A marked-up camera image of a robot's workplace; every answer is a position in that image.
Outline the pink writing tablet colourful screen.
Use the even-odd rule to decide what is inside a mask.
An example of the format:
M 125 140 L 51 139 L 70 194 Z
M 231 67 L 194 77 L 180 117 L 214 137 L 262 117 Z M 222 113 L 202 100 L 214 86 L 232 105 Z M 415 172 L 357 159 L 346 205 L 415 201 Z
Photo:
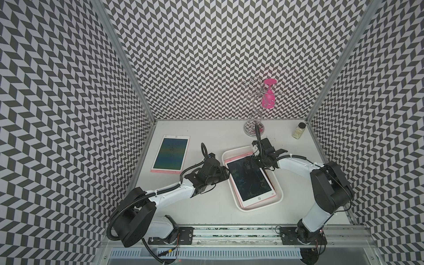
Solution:
M 190 137 L 164 135 L 150 172 L 180 174 L 183 170 Z

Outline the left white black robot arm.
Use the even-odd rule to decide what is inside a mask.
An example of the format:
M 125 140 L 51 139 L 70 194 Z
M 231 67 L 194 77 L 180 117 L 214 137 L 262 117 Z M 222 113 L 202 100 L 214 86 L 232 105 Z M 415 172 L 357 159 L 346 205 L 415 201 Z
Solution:
M 174 203 L 193 198 L 207 192 L 211 186 L 230 178 L 230 171 L 222 166 L 201 144 L 203 160 L 180 174 L 176 184 L 154 191 L 134 188 L 120 202 L 111 214 L 106 228 L 110 241 L 121 241 L 124 247 L 131 247 L 141 240 L 158 238 L 165 244 L 178 241 L 180 226 L 169 216 L 158 215 L 158 211 Z

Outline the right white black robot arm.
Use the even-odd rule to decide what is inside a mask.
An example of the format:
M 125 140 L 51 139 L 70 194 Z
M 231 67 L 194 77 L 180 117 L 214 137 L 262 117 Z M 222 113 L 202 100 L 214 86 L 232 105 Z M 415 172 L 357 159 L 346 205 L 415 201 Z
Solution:
M 280 229 L 281 235 L 295 237 L 298 244 L 327 244 L 322 228 L 342 206 L 352 205 L 354 191 L 335 162 L 314 163 L 304 156 L 289 154 L 285 149 L 276 150 L 267 139 L 261 139 L 258 124 L 254 125 L 258 154 L 251 160 L 254 166 L 262 169 L 283 169 L 309 178 L 315 203 L 306 216 L 300 219 L 297 227 Z

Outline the white plastic storage tray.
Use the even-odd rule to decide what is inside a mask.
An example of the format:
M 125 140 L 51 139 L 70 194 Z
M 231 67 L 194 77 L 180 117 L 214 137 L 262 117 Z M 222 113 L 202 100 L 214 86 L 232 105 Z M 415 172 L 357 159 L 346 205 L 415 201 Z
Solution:
M 253 154 L 254 154 L 254 151 L 253 151 L 252 147 L 244 146 L 244 147 L 225 151 L 221 156 L 221 160 L 224 163 L 227 160 L 232 162 L 235 159 L 244 158 L 248 155 L 253 155 Z M 238 210 L 240 210 L 244 213 L 248 213 L 248 212 L 252 212 L 252 211 L 255 211 L 255 210 L 270 207 L 272 205 L 280 203 L 283 200 L 284 193 L 283 193 L 283 190 L 282 190 L 282 188 L 281 188 L 281 186 L 280 186 L 280 184 L 279 184 L 279 182 L 276 178 L 276 175 L 274 174 L 274 172 L 268 171 L 267 176 L 268 176 L 268 179 L 269 179 L 269 184 L 274 188 L 275 196 L 273 196 L 269 199 L 265 199 L 264 201 L 257 202 L 255 204 L 253 204 L 251 206 L 247 206 L 247 207 L 242 206 L 241 199 L 239 199 L 238 195 L 236 194 L 237 193 L 236 187 L 232 183 L 232 180 L 229 180 L 229 187 L 230 187 L 231 195 L 233 196 L 233 201 L 235 202 L 235 205 L 236 205 Z

